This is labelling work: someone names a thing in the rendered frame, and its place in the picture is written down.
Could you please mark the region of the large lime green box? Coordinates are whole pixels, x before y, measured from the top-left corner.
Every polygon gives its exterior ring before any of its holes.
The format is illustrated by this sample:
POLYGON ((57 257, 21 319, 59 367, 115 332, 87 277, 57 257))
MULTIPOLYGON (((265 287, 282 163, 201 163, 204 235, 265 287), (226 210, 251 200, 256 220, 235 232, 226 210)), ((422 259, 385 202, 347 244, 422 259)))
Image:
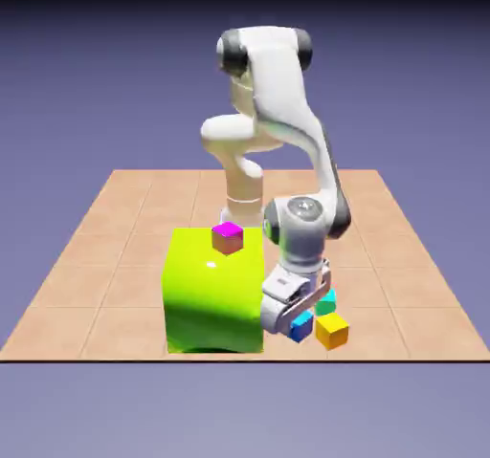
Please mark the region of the large lime green box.
POLYGON ((230 255, 212 247, 210 228, 176 228, 162 273, 170 354, 261 353, 264 278, 259 228, 246 228, 244 247, 230 255))

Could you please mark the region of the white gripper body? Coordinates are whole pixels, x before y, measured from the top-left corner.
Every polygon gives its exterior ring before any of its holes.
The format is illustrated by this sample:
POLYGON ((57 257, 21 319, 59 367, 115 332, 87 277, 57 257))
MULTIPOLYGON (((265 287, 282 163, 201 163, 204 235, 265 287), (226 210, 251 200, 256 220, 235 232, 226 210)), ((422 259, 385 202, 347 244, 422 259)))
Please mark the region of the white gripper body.
POLYGON ((277 264, 262 284, 261 327, 270 334, 289 333, 291 323, 329 290, 329 264, 314 273, 293 273, 277 264))

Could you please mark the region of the small magenta cube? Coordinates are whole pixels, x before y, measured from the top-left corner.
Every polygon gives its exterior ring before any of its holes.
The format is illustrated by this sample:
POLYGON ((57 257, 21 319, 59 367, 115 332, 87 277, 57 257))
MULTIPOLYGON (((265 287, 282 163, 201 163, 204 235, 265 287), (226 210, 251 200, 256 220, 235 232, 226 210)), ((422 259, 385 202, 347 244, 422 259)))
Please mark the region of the small magenta cube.
POLYGON ((244 246, 244 230, 233 222, 212 227, 212 247, 224 255, 240 251, 244 246))

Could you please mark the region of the small yellow cube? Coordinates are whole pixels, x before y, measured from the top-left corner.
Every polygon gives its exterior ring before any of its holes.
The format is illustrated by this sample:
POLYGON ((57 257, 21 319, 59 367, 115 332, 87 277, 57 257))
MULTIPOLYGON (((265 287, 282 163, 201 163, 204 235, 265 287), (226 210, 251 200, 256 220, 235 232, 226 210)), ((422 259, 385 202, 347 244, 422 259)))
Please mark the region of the small yellow cube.
POLYGON ((315 320, 315 336, 327 350, 346 344, 348 334, 348 322, 337 313, 318 316, 315 320))

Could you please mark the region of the small teal cube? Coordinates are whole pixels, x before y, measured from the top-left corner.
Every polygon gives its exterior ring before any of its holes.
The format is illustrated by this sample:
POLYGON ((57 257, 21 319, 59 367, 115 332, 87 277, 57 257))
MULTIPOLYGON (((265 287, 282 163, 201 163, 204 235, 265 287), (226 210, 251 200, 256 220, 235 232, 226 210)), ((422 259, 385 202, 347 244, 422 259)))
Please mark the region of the small teal cube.
POLYGON ((337 296, 334 288, 331 288, 318 302, 315 304, 316 316, 325 316, 336 311, 337 296))

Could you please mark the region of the small blue cube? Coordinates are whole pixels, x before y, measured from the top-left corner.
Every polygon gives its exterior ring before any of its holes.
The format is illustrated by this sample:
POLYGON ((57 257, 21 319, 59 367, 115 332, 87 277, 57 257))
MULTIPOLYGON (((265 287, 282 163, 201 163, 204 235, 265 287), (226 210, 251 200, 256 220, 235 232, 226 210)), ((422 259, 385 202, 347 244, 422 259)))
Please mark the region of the small blue cube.
POLYGON ((307 338, 314 324, 314 314, 307 310, 291 321, 288 337, 296 343, 302 342, 307 338))

